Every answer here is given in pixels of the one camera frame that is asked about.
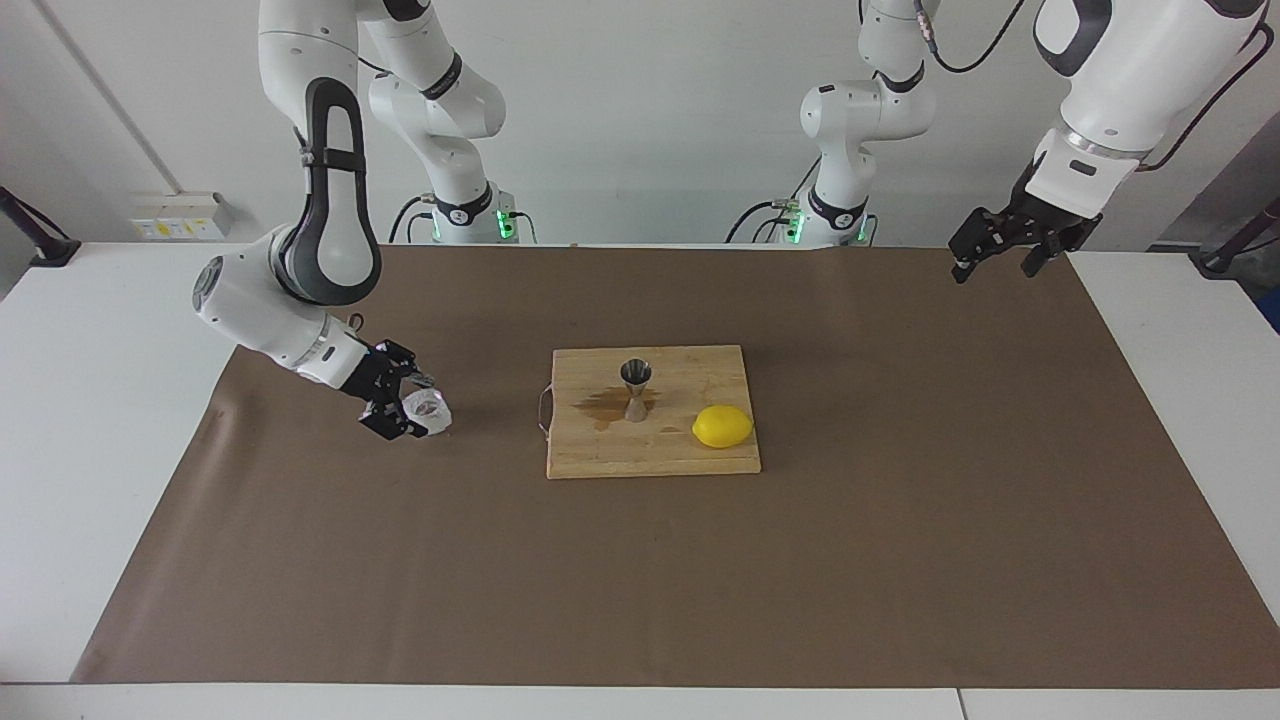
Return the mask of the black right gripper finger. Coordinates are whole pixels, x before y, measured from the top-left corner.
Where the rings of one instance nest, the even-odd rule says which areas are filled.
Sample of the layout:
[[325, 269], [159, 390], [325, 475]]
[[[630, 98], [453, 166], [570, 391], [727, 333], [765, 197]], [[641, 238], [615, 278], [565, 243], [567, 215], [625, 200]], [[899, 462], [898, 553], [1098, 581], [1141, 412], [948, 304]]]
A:
[[384, 439], [397, 439], [402, 436], [416, 438], [430, 436], [430, 430], [415, 420], [406, 409], [406, 401], [393, 402], [367, 401], [360, 423]]
[[425, 373], [417, 364], [416, 355], [410, 348], [397, 343], [393, 340], [385, 341], [385, 357], [390, 364], [388, 370], [392, 378], [392, 384], [399, 387], [404, 383], [411, 386], [435, 389], [436, 380], [434, 377]]

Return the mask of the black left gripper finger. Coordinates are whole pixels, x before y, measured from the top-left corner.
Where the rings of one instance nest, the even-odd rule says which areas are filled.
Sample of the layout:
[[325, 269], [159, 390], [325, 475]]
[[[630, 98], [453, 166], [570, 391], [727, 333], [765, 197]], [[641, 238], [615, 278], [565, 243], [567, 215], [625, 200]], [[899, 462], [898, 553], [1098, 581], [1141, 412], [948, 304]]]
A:
[[980, 263], [1012, 249], [1021, 238], [1020, 219], [1018, 214], [987, 208], [972, 210], [948, 241], [954, 281], [966, 283]]
[[1073, 225], [1060, 231], [1033, 227], [1028, 233], [1029, 251], [1020, 265], [1023, 275], [1034, 278], [1053, 259], [1065, 252], [1075, 252], [1088, 237], [1088, 225]]

